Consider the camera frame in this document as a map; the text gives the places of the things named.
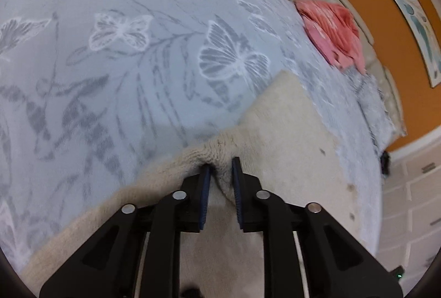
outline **silver rivet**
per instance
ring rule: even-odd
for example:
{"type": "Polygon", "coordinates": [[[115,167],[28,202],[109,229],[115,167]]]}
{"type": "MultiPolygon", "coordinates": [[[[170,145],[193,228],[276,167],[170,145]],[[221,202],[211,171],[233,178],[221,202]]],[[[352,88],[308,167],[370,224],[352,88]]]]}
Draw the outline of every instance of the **silver rivet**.
{"type": "Polygon", "coordinates": [[[124,205],[121,211],[125,214],[133,213],[135,212],[135,206],[131,203],[128,203],[127,205],[124,205]]]}
{"type": "Polygon", "coordinates": [[[175,193],[173,193],[173,198],[175,200],[183,200],[186,197],[187,197],[187,194],[185,191],[176,191],[175,193]]]}
{"type": "Polygon", "coordinates": [[[260,198],[261,200],[266,200],[267,198],[270,198],[270,193],[265,190],[257,191],[256,197],[260,198]]]}
{"type": "Polygon", "coordinates": [[[319,213],[321,211],[321,206],[318,203],[313,202],[308,205],[308,210],[312,213],[319,213]]]}

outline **light blue bedsheet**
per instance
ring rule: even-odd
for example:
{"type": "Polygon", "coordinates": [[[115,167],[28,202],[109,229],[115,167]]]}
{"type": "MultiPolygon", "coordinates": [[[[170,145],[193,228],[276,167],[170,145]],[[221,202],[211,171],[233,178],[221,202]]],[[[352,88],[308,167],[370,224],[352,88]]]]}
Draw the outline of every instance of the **light blue bedsheet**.
{"type": "Polygon", "coordinates": [[[282,69],[340,140],[375,252],[369,130],[292,3],[0,0],[0,245],[14,268],[153,160],[235,125],[282,69]]]}

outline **pink blanket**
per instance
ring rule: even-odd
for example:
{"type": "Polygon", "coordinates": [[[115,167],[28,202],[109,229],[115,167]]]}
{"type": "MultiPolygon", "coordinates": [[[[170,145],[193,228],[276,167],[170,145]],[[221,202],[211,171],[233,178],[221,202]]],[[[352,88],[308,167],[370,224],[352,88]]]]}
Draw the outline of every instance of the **pink blanket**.
{"type": "Polygon", "coordinates": [[[365,73],[359,32],[349,9],[313,0],[298,0],[295,6],[306,33],[330,65],[340,70],[355,65],[361,74],[365,73]]]}

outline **beige blanket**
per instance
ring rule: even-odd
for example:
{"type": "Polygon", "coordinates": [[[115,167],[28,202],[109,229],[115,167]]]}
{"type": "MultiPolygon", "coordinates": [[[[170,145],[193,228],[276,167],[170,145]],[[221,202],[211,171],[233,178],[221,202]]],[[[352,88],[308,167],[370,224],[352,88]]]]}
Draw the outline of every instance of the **beige blanket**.
{"type": "Polygon", "coordinates": [[[121,206],[156,203],[208,162],[216,168],[216,182],[204,231],[182,234],[181,286],[197,284],[210,298],[263,297],[262,237],[239,229],[231,203],[231,160],[239,156],[245,173],[259,177],[264,189],[288,203],[321,203],[358,238],[356,190],[343,178],[336,144],[297,77],[282,72],[239,125],[149,167],[134,185],[86,212],[36,252],[21,278],[38,296],[43,283],[121,206]]]}

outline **orange wall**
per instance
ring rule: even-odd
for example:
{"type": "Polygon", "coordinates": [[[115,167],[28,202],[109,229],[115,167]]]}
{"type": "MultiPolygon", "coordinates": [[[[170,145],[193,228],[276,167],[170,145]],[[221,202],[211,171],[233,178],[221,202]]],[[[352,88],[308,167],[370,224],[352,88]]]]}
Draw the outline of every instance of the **orange wall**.
{"type": "MultiPolygon", "coordinates": [[[[378,58],[390,69],[400,92],[408,135],[389,148],[394,150],[441,124],[441,84],[431,88],[421,52],[394,0],[349,1],[368,25],[378,58]]],[[[441,43],[441,20],[431,0],[419,1],[441,43]]]]}

